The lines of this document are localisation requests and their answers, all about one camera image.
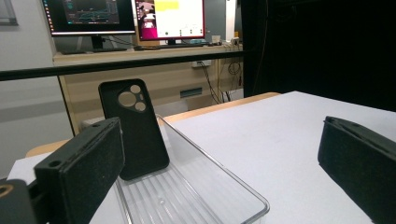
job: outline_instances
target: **wall socket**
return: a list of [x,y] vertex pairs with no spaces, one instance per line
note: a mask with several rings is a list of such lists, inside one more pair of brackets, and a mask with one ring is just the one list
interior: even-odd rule
[[204,66],[209,66],[212,64],[212,60],[202,60],[202,61],[192,62],[191,67],[201,67],[202,64],[199,62],[202,62]]

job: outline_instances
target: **white tabletop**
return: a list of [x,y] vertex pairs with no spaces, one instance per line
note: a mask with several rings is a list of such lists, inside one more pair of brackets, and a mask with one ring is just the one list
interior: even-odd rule
[[[396,113],[300,92],[172,124],[269,201],[266,224],[372,223],[318,165],[326,116],[357,122],[396,141]],[[9,177],[29,180],[24,171],[37,162],[17,161]],[[122,221],[116,200],[111,190],[92,223]]]

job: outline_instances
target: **transparent plastic bin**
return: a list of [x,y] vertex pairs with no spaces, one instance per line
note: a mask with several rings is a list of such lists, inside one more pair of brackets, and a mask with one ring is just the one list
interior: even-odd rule
[[158,116],[167,168],[116,184],[129,223],[262,223],[269,203]]

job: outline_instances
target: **computer monitor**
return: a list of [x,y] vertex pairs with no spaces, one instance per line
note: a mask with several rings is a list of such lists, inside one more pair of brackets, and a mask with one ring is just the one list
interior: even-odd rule
[[139,39],[205,38],[204,0],[135,0]]
[[42,0],[52,37],[91,36],[94,49],[102,35],[132,35],[131,0]]

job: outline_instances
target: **black horizontal bar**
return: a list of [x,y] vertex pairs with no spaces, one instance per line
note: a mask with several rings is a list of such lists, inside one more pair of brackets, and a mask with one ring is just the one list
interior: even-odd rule
[[90,63],[90,64],[3,71],[0,72],[0,81],[9,81],[9,80],[36,78],[36,77],[57,77],[57,76],[109,71],[109,70],[117,70],[117,69],[132,68],[132,67],[152,66],[152,65],[160,65],[160,64],[168,64],[168,63],[185,63],[185,62],[193,62],[199,60],[243,57],[247,53],[248,51],[244,50],[244,51],[221,52],[221,53],[200,54],[200,55],[190,55],[190,56],[176,56],[169,58],[142,59],[142,60],[111,62],[111,63]]

